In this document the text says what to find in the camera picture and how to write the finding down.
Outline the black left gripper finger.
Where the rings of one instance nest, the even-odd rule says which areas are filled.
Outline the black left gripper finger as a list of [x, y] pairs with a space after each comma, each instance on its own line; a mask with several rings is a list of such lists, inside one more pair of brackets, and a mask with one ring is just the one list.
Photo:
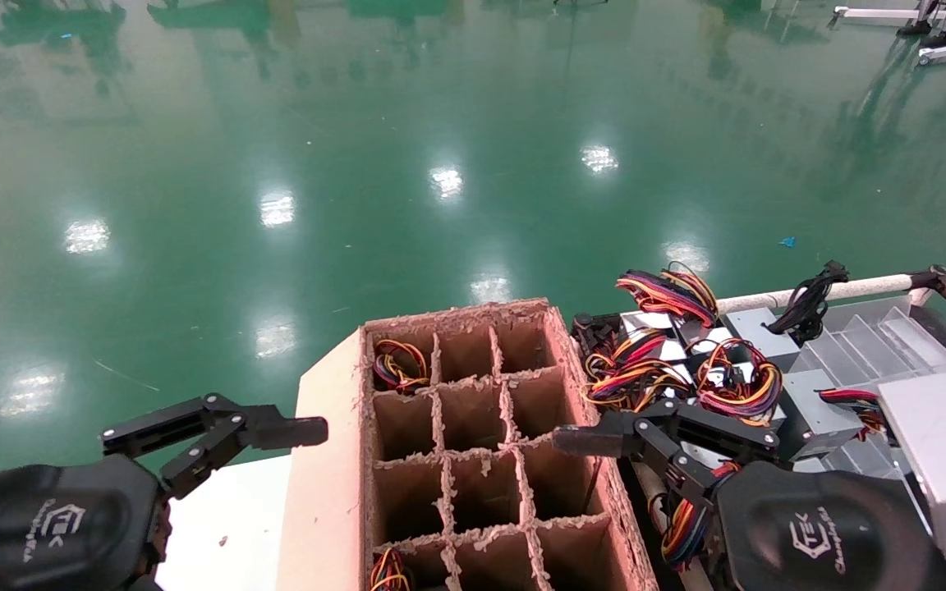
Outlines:
[[109, 427], [100, 441], [105, 456], [129, 459], [186, 442], [187, 449], [160, 471], [165, 493], [181, 500], [248, 447], [290, 450], [328, 438], [324, 418], [286, 418], [273, 405], [239, 405], [210, 393]]

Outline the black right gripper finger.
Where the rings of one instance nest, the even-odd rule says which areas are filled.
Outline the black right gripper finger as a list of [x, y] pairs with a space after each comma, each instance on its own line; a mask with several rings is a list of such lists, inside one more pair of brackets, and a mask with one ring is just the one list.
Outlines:
[[673, 399], [656, 401], [641, 412], [605, 411], [593, 426], [556, 427], [553, 442], [572, 456], [639, 461], [683, 500], [706, 508], [713, 507], [713, 491], [721, 478], [686, 454], [683, 444], [722, 454], [739, 465], [780, 460], [778, 437], [772, 429]]

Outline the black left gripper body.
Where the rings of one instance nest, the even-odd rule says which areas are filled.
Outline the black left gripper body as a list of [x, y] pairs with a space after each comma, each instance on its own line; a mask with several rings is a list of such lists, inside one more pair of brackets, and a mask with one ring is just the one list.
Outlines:
[[154, 590], [168, 493], [123, 456], [0, 472], [0, 590]]

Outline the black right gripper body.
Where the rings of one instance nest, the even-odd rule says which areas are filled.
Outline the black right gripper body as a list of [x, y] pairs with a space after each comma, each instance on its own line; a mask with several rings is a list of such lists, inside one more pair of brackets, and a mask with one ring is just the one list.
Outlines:
[[946, 590], [946, 558], [897, 480], [755, 461], [713, 503], [714, 590]]

